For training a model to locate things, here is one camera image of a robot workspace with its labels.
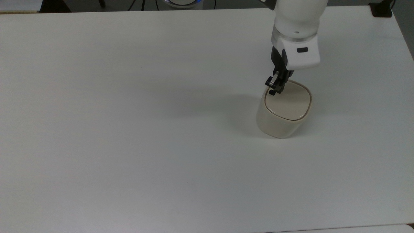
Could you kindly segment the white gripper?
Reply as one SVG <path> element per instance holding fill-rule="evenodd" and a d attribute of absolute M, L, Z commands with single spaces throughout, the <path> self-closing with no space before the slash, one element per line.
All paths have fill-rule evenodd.
<path fill-rule="evenodd" d="M 317 66 L 320 59 L 318 36 L 291 40 L 283 36 L 273 36 L 271 60 L 274 64 L 273 76 L 269 76 L 265 85 L 268 94 L 281 94 L 285 84 L 294 71 Z"/>

